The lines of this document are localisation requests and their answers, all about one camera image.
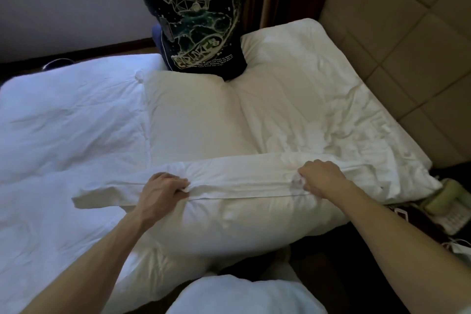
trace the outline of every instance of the bed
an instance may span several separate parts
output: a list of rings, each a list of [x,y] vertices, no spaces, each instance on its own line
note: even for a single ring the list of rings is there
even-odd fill
[[[243,50],[249,67],[229,85],[250,130],[250,151],[368,159],[396,167],[401,186],[418,186],[430,160],[319,23],[305,19],[256,31],[243,37]],[[159,70],[166,68],[158,54],[115,56],[14,78],[0,89],[3,313],[21,311],[123,217],[118,207],[76,209],[71,194],[110,174],[153,165],[142,75]],[[310,84],[294,75],[308,75]],[[381,158],[385,150],[395,164]],[[145,236],[105,312],[162,298],[211,264],[205,257],[169,257]]]

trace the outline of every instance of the black t-shirt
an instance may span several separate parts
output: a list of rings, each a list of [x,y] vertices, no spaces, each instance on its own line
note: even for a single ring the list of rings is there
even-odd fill
[[[162,27],[172,71],[234,79],[247,67],[240,45],[244,0],[144,0]]]

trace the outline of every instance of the hand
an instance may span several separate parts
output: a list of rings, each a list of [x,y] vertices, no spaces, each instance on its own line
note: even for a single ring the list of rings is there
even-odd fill
[[[180,200],[189,194],[181,190],[190,185],[188,179],[180,179],[176,175],[157,173],[151,176],[142,189],[138,204],[132,211],[137,215],[143,231],[173,210]]]
[[[306,179],[304,190],[339,205],[340,197],[356,188],[331,161],[308,161],[298,172]]]

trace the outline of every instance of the forearm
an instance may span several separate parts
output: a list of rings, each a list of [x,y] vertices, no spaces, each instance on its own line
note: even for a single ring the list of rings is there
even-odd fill
[[[356,187],[338,206],[412,314],[455,314],[471,305],[471,271],[442,246]]]
[[[127,214],[109,234],[61,273],[22,314],[98,314],[143,234],[139,219]]]

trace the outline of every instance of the white wall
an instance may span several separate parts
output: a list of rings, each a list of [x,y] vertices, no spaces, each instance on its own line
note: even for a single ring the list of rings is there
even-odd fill
[[[142,0],[0,0],[0,62],[151,37]]]

